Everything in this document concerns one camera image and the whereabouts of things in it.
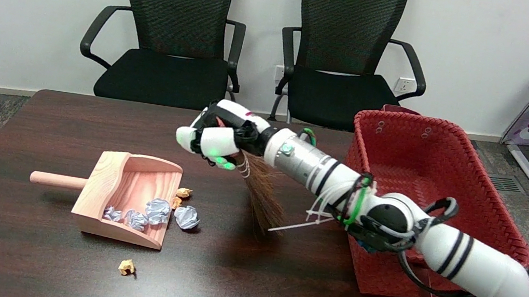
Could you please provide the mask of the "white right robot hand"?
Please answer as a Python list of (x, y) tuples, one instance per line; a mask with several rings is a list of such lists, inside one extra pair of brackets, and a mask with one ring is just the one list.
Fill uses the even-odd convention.
[(177, 128), (177, 143), (210, 165), (234, 169), (241, 152), (262, 157), (278, 131), (264, 118), (230, 100), (213, 101), (189, 126)]

